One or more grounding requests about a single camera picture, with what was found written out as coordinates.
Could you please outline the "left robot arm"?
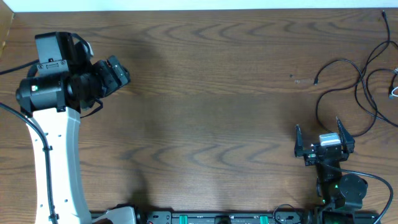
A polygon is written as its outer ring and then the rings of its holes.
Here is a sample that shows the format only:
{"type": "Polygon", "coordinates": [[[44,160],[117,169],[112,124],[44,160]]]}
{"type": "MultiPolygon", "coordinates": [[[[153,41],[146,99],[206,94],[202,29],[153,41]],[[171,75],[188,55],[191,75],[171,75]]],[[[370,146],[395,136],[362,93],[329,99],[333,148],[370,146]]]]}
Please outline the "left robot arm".
{"type": "Polygon", "coordinates": [[[115,56],[91,62],[93,50],[79,35],[35,36],[39,59],[21,80],[16,100],[27,123],[35,159],[37,223],[110,222],[94,218],[81,182],[78,135],[81,112],[94,114],[102,99],[131,79],[115,56]]]}

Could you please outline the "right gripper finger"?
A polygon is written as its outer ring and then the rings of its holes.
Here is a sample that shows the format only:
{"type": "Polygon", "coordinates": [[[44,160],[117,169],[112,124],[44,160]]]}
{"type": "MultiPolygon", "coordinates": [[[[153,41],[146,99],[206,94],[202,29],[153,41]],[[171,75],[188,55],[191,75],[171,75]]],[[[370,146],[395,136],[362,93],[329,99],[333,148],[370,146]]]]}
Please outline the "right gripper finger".
{"type": "Polygon", "coordinates": [[[298,124],[295,126],[295,131],[296,131],[296,140],[295,140],[294,154],[295,157],[302,157],[304,154],[304,146],[303,146],[302,132],[298,124]]]}
{"type": "Polygon", "coordinates": [[[343,146],[343,149],[346,150],[348,153],[353,153],[354,152],[354,145],[355,145],[355,140],[352,135],[345,129],[343,126],[343,123],[339,118],[336,118],[338,130],[339,130],[339,135],[341,139],[341,144],[343,146]]]}

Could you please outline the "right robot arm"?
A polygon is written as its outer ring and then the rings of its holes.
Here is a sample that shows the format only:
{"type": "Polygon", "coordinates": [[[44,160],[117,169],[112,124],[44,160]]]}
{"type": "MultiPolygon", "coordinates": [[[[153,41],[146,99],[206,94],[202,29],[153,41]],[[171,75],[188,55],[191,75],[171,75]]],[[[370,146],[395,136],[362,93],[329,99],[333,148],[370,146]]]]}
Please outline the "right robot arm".
{"type": "Polygon", "coordinates": [[[353,171],[343,174],[340,163],[354,152],[355,140],[339,119],[336,122],[338,132],[320,135],[310,148],[304,147],[300,126],[295,127],[295,157],[302,157],[306,166],[315,166],[317,194],[323,200],[323,205],[306,214],[305,223],[354,223],[367,194],[363,178],[353,171]]]}

